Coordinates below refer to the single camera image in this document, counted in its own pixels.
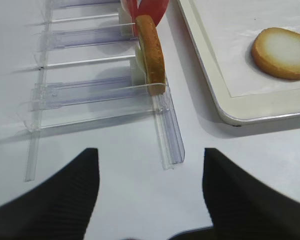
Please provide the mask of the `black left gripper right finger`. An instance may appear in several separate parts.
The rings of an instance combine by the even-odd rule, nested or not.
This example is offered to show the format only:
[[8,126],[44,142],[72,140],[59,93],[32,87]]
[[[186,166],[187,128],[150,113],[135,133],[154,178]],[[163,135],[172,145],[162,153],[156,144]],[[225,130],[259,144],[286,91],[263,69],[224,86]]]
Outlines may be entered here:
[[300,240],[300,203],[216,148],[204,150],[202,192],[219,240]]

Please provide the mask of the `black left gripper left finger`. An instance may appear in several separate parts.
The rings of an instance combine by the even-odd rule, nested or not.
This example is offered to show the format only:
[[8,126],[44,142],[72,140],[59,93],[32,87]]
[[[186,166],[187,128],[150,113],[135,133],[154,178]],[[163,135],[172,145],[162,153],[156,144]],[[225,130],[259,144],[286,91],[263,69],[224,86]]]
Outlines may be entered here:
[[99,187],[99,152],[87,148],[49,179],[0,206],[0,240],[84,239]]

